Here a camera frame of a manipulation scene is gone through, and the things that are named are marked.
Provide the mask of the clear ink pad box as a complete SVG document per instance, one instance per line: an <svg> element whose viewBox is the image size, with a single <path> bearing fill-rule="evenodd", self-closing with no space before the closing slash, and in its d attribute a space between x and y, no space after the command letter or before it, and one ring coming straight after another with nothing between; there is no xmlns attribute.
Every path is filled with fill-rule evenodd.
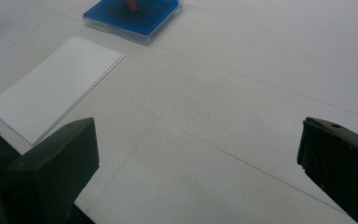
<svg viewBox="0 0 358 224"><path fill-rule="evenodd" d="M101 0L83 14L90 28L149 45L182 12L183 0L137 0L132 13L125 0Z"/></svg>

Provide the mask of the red stamp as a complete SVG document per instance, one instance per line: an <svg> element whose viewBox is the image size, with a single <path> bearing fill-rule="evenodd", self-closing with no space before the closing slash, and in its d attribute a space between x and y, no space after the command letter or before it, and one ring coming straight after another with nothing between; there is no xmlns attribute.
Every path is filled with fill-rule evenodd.
<svg viewBox="0 0 358 224"><path fill-rule="evenodd" d="M125 4L130 12L135 13L138 11L137 0L125 0Z"/></svg>

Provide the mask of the white table cover sheet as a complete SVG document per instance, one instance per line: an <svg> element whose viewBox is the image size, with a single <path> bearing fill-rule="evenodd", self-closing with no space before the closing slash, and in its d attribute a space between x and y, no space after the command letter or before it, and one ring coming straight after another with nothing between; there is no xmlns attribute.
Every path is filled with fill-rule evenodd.
<svg viewBox="0 0 358 224"><path fill-rule="evenodd" d="M73 36L123 56L66 116L96 122L96 224L355 224L296 155L307 117L358 133L358 0L184 0L149 46L87 27L96 3L0 0L0 94Z"/></svg>

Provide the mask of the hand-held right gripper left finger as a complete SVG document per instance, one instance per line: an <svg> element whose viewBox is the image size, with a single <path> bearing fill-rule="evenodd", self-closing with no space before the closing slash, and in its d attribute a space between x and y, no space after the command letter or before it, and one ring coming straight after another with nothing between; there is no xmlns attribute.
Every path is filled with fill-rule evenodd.
<svg viewBox="0 0 358 224"><path fill-rule="evenodd" d="M62 126L5 170L30 224L62 224L99 168L93 118Z"/></svg>

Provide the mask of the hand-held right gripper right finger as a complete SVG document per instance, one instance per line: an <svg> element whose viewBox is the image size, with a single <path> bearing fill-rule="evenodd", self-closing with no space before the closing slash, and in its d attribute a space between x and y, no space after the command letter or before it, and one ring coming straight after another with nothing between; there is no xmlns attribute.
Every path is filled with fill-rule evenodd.
<svg viewBox="0 0 358 224"><path fill-rule="evenodd" d="M316 118L303 121L296 162L358 223L358 134Z"/></svg>

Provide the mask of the white paper sheet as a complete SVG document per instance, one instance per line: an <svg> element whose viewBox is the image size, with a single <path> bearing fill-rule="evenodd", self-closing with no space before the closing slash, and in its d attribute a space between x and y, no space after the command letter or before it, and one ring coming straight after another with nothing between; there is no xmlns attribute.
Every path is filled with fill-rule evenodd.
<svg viewBox="0 0 358 224"><path fill-rule="evenodd" d="M38 144L123 58L71 37L0 95L0 120L30 145Z"/></svg>

